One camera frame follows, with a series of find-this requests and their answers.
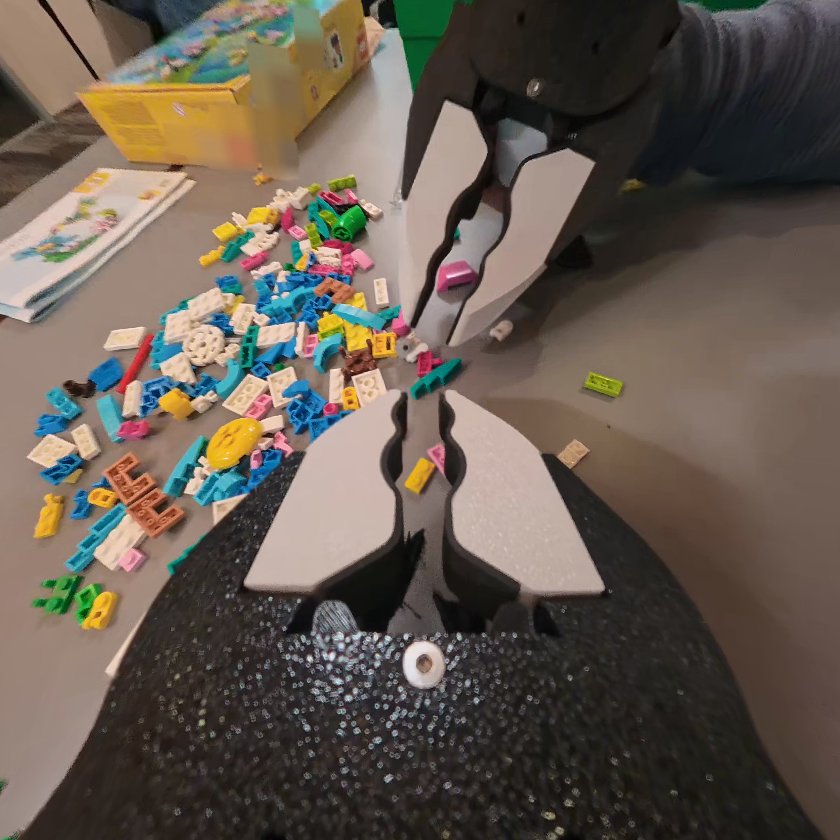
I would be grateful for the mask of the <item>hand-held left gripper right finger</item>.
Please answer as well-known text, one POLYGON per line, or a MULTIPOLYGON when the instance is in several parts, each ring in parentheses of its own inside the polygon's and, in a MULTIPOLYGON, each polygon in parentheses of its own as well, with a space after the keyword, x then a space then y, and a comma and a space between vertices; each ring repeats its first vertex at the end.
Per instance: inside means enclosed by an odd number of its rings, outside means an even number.
POLYGON ((605 584, 539 450, 457 391, 438 402, 446 584, 461 601, 598 596, 605 584))

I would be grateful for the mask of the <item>yellow lego set box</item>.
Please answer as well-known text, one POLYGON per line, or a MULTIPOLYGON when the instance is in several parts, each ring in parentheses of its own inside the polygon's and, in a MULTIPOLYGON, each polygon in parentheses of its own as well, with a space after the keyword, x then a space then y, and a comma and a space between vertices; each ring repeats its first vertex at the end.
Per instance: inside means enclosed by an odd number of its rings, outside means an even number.
POLYGON ((370 59, 362 2, 221 2, 78 98, 128 161, 272 168, 370 59))

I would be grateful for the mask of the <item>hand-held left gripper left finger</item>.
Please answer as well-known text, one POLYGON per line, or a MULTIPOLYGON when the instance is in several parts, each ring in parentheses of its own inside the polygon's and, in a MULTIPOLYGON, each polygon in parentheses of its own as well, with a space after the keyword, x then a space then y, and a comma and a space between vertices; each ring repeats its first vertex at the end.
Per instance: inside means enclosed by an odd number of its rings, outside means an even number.
POLYGON ((365 566, 396 571, 407 395, 387 391, 310 444, 245 577, 251 592, 315 595, 365 566))

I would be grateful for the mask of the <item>pile of mixed lego bricks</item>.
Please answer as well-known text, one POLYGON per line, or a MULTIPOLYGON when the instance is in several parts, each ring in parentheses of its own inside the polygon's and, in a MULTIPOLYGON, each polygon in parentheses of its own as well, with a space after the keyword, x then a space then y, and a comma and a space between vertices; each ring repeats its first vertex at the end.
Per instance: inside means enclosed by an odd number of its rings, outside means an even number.
POLYGON ((399 308, 386 281, 372 305, 354 285, 374 262, 332 238, 360 200, 353 175, 289 192, 213 230, 203 267, 239 268, 164 312, 155 331, 110 332, 106 357, 80 381, 50 388, 28 459, 49 485, 34 537, 88 522, 62 575, 32 607, 106 627, 119 596, 85 583, 89 566, 133 572, 143 545, 180 525, 188 496, 218 522, 295 453, 289 436, 317 437, 372 402, 395 358, 399 308))

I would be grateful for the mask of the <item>bright green panel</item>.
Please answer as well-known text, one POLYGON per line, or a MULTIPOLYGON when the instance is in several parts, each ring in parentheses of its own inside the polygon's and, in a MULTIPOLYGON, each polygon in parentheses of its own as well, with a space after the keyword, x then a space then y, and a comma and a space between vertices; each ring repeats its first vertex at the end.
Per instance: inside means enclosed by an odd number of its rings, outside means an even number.
POLYGON ((415 90, 428 58, 443 37, 455 1, 395 1, 395 17, 401 33, 411 81, 415 90))

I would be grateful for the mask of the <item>teal stepped lego wedge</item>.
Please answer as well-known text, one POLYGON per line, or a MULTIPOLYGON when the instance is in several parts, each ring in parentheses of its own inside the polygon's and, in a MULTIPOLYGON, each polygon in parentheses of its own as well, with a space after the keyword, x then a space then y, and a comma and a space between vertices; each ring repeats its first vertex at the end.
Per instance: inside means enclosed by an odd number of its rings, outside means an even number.
POLYGON ((411 385, 409 393, 412 399, 418 400, 448 385, 461 372, 462 367, 463 361, 460 357, 434 365, 430 372, 418 378, 411 385))

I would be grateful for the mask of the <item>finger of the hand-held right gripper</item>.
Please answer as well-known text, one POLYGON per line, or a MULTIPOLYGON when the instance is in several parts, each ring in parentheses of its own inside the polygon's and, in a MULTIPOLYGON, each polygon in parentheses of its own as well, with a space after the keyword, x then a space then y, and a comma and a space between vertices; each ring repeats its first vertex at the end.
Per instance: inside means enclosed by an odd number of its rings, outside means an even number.
POLYGON ((414 328, 434 291, 439 263, 453 244, 464 201, 477 194, 489 152, 476 115, 444 101, 404 195, 397 279, 402 315, 414 328))
POLYGON ((593 160, 570 149, 535 155, 520 165, 502 232, 483 258, 477 284, 458 312, 447 338, 449 347, 492 326, 541 276, 594 168, 593 160))

